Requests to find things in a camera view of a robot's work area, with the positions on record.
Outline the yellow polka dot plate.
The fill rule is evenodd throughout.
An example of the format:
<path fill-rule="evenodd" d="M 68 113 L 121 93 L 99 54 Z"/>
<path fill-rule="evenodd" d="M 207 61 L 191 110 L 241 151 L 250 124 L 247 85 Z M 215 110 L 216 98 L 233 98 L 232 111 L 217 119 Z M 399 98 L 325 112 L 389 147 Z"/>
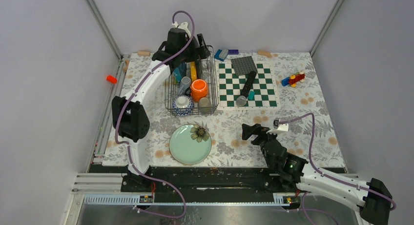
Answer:
<path fill-rule="evenodd" d="M 190 77 L 192 82 L 197 80 L 197 67 L 194 61 L 190 63 Z"/>

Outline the mint green flower plate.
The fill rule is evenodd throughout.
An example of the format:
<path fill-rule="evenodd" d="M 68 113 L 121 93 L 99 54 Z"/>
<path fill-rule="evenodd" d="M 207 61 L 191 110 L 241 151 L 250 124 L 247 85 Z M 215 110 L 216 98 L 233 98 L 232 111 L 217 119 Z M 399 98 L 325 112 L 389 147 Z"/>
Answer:
<path fill-rule="evenodd" d="M 212 140 L 206 128 L 186 124 L 177 128 L 170 137 L 169 151 L 172 157 L 185 165 L 202 162 L 212 148 Z"/>

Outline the black floral square plate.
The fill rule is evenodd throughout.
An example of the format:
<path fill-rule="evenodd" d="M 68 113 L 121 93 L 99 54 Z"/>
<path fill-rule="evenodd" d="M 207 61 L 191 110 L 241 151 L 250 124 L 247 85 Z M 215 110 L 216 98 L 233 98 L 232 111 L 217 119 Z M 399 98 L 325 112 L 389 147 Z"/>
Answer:
<path fill-rule="evenodd" d="M 200 60 L 198 55 L 195 64 L 197 67 L 197 79 L 203 79 L 203 60 Z"/>

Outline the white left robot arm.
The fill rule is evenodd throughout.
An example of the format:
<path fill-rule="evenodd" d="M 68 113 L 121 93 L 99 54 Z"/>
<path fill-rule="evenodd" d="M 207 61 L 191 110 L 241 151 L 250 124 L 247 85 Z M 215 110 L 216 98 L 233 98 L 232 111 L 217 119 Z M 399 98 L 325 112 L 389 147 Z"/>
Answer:
<path fill-rule="evenodd" d="M 138 83 L 125 96 L 112 99 L 112 120 L 115 128 L 115 142 L 125 144 L 128 170 L 135 174 L 133 185 L 139 191 L 151 187 L 156 178 L 146 175 L 149 163 L 138 151 L 149 132 L 150 120 L 146 112 L 148 102 L 158 87 L 183 63 L 203 60 L 210 56 L 204 38 L 194 39 L 194 27 L 188 22 L 173 21 L 167 40 L 153 54 L 151 63 Z"/>

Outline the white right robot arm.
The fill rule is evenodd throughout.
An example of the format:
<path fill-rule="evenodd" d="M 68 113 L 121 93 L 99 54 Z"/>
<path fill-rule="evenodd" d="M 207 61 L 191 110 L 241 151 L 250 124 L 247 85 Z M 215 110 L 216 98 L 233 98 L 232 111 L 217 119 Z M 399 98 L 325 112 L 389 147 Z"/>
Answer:
<path fill-rule="evenodd" d="M 316 193 L 358 212 L 372 225 L 388 224 L 393 208 L 392 195 L 381 180 L 358 180 L 314 166 L 289 153 L 277 140 L 277 134 L 276 129 L 258 123 L 242 124 L 242 139 L 255 137 L 251 143 L 260 147 L 268 168 L 279 175 L 283 190 Z"/>

